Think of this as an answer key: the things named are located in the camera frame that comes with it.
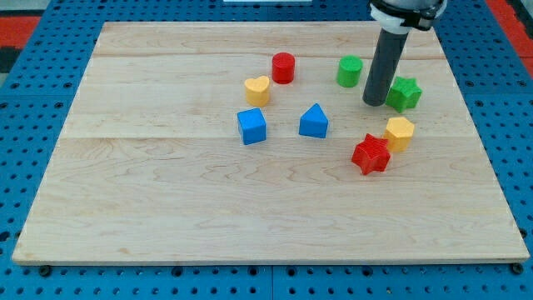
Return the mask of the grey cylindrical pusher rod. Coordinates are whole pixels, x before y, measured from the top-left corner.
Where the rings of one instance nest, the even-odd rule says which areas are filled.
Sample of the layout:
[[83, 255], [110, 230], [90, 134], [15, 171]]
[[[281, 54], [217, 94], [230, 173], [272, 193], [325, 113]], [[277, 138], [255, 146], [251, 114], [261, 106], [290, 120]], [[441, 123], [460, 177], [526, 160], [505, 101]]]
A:
[[407, 38], [408, 33], [380, 31], [362, 96], [365, 104], [379, 107], [385, 103]]

